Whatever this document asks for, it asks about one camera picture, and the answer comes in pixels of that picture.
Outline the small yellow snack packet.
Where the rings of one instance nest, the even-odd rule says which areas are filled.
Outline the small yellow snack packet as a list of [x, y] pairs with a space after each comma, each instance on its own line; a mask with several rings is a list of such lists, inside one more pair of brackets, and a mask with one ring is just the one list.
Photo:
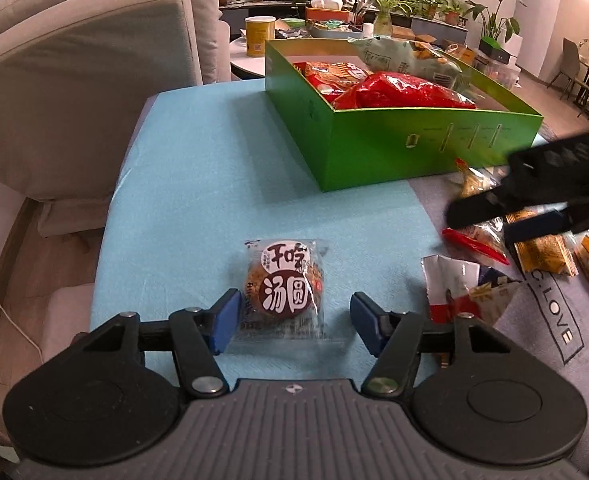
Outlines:
[[571, 250], [561, 235], [546, 235], [509, 246], [524, 273], [538, 270], [567, 276], [579, 274]]

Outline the biscuit roll clear pack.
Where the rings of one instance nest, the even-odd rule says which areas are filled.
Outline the biscuit roll clear pack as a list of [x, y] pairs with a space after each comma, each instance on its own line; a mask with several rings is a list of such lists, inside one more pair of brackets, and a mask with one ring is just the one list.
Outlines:
[[[492, 171], [471, 168], [463, 159], [457, 158], [455, 164], [462, 176], [460, 198], [467, 198], [487, 191], [498, 181]], [[442, 237], [448, 243], [473, 252], [477, 258], [493, 260], [509, 266], [508, 250], [503, 242], [503, 219], [495, 218], [462, 229], [445, 228]]]

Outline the small white red packet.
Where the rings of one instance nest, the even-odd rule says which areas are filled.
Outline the small white red packet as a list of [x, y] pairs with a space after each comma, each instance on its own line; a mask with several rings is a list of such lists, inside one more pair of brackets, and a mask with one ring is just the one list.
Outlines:
[[494, 325], [521, 285], [492, 266], [440, 255], [424, 257], [421, 266], [430, 318], [439, 324], [469, 313]]

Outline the round pastry brown label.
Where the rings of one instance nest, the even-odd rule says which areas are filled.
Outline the round pastry brown label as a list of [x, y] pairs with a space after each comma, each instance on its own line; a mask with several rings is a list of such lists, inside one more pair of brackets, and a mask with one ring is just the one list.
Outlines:
[[240, 330], [247, 338], [323, 338], [323, 257], [320, 240], [261, 238], [246, 243], [246, 307]]

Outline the large red snack bag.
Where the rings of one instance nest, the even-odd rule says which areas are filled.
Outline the large red snack bag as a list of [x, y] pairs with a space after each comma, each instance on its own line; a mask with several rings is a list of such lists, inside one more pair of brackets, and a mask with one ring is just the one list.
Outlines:
[[417, 76], [378, 72], [338, 96], [332, 103], [335, 110], [365, 108], [434, 107], [475, 110], [470, 99]]

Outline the green chips snack bag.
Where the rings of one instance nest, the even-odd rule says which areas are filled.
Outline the green chips snack bag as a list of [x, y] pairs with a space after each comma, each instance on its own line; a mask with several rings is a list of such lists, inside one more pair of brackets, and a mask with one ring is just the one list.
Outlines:
[[416, 76], [456, 91], [470, 84], [470, 70], [463, 70], [445, 53], [420, 41], [373, 36], [349, 39], [349, 44], [373, 72]]

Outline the lobster cracker snack bag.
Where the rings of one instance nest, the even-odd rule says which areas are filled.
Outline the lobster cracker snack bag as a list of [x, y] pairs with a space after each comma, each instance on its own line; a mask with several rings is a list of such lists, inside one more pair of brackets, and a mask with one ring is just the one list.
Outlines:
[[295, 62], [293, 66], [330, 104], [371, 74], [353, 63]]

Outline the dining chair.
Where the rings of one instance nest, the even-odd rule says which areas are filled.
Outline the dining chair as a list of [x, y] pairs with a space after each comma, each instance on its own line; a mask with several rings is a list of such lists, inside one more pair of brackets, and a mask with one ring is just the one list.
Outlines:
[[547, 87], [552, 86], [562, 76], [565, 78], [565, 86], [561, 91], [560, 99], [563, 99], [565, 96], [569, 98], [575, 86], [579, 86], [581, 90], [587, 90], [588, 84], [585, 84], [582, 79], [579, 79], [580, 71], [581, 60], [579, 59], [579, 47], [574, 41], [564, 38], [558, 73], [547, 84]]

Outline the blue grey table mat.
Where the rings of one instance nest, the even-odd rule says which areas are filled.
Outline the blue grey table mat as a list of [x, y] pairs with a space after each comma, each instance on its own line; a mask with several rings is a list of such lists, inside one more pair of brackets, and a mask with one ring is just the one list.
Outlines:
[[496, 479], [499, 471], [420, 441], [398, 408], [362, 399], [373, 359], [349, 298], [427, 307], [420, 261], [439, 247], [441, 177], [321, 192], [259, 80], [151, 96], [107, 220], [92, 322], [207, 307], [244, 284], [249, 240], [317, 240], [324, 340], [248, 338], [217, 362], [241, 388], [194, 408], [153, 458], [123, 479]]

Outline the green gift box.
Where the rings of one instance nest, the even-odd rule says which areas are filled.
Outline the green gift box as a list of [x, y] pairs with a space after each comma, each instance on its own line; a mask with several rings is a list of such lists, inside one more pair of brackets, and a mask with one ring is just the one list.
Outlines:
[[335, 110], [296, 68], [311, 61], [359, 58], [345, 40], [270, 40], [265, 90], [323, 192], [447, 174], [459, 158], [472, 167], [503, 166], [510, 153], [532, 145], [543, 123], [535, 108], [468, 64], [461, 67], [473, 110]]

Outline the glass vase with plant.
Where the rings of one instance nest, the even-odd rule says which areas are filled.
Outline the glass vase with plant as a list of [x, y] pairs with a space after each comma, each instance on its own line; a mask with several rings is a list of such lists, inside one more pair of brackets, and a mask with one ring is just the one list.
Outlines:
[[377, 9], [377, 15], [373, 22], [375, 36], [392, 37], [392, 13], [398, 11], [407, 15], [413, 11], [409, 0], [369, 0], [369, 2]]

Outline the blue plastic tray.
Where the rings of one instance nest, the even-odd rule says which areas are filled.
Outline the blue plastic tray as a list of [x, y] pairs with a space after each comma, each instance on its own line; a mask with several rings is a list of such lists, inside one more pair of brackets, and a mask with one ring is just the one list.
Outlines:
[[348, 22], [340, 20], [306, 21], [306, 29], [313, 38], [323, 39], [358, 39], [363, 37], [363, 31]]

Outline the orange tissue box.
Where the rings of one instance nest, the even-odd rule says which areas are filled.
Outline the orange tissue box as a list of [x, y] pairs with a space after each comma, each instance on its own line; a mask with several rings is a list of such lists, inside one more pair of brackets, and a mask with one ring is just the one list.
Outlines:
[[308, 21], [348, 22], [349, 10], [344, 10], [343, 4], [343, 0], [311, 0], [305, 8], [305, 18]]

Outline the yellow cylindrical can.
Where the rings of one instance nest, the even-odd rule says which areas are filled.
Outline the yellow cylindrical can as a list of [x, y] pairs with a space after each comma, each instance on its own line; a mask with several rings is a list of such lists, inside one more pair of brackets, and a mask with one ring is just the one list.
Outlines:
[[249, 58], [262, 58], [265, 44], [275, 38], [277, 18], [271, 15], [249, 16], [246, 18], [246, 52]]

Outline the beige sofa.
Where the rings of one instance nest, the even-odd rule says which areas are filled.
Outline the beige sofa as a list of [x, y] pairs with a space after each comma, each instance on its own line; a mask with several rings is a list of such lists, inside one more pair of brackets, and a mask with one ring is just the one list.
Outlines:
[[0, 183], [43, 236], [104, 226], [150, 96], [214, 84], [218, 0], [0, 0]]

